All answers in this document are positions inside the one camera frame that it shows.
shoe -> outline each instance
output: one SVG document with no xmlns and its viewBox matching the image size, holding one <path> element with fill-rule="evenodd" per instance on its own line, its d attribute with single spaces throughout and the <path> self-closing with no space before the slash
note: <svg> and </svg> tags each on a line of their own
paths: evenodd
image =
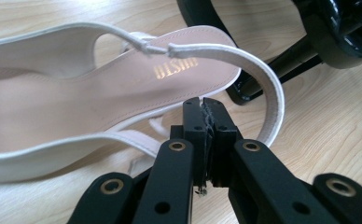
<svg viewBox="0 0 362 224">
<path fill-rule="evenodd" d="M 96 68 L 95 40 L 112 34 L 133 49 Z M 141 39 L 101 23 L 73 23 L 0 40 L 0 182 L 46 175 L 120 141 L 155 157 L 160 142 L 125 127 L 251 73 L 266 92 L 259 141 L 271 144 L 284 114 L 273 71 L 222 31 L 197 26 Z"/>
</svg>

wood grain surface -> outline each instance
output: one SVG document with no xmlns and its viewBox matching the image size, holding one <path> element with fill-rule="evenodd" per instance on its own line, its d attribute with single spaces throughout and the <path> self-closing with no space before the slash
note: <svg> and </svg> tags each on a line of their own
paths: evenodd
<svg viewBox="0 0 362 224">
<path fill-rule="evenodd" d="M 270 59 L 304 36 L 290 0 L 214 1 L 237 44 Z M 175 0 L 0 0 L 0 38 L 75 21 L 99 21 L 152 35 L 186 27 Z M 104 36 L 98 64 L 118 55 L 119 41 Z M 284 84 L 285 122 L 271 149 L 298 178 L 309 183 L 322 173 L 338 173 L 362 185 L 362 65 L 337 70 L 316 66 Z M 235 105 L 225 92 L 214 98 L 229 110 L 244 138 L 262 125 L 265 99 Z M 181 110 L 166 114 L 166 126 L 181 123 Z M 132 128 L 155 135 L 146 121 Z M 122 144 L 101 148 L 55 174 L 0 185 L 0 223 L 65 223 L 96 177 L 127 173 L 143 154 Z M 194 196 L 192 223 L 237 223 L 226 189 Z"/>
</svg>

